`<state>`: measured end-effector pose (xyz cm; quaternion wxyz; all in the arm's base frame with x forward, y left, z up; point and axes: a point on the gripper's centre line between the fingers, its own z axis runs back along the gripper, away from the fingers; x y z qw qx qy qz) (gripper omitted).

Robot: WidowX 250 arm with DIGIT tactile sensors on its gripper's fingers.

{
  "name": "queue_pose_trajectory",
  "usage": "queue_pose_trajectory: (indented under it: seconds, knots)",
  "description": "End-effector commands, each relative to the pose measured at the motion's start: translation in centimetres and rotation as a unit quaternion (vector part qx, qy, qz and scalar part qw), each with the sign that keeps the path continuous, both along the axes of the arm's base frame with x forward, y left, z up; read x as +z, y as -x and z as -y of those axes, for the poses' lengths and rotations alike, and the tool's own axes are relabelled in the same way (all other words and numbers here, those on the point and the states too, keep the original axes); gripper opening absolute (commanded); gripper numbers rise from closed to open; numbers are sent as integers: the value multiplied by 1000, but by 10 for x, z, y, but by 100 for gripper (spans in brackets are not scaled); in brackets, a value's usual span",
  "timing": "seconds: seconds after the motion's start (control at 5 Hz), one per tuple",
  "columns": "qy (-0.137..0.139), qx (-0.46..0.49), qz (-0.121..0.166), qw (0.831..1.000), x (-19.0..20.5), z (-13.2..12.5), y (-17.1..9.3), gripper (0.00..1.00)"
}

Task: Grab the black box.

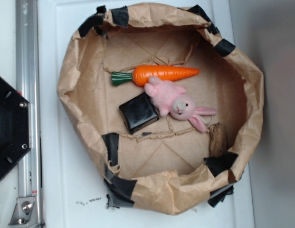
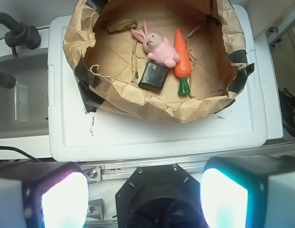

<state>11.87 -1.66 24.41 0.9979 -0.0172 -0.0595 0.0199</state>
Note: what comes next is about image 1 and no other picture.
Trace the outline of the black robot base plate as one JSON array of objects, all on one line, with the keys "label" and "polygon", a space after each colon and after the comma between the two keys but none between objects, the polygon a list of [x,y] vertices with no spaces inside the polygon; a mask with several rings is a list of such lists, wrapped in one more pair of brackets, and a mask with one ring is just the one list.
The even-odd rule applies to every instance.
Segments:
[{"label": "black robot base plate", "polygon": [[0,181],[30,150],[30,103],[0,76]]}]

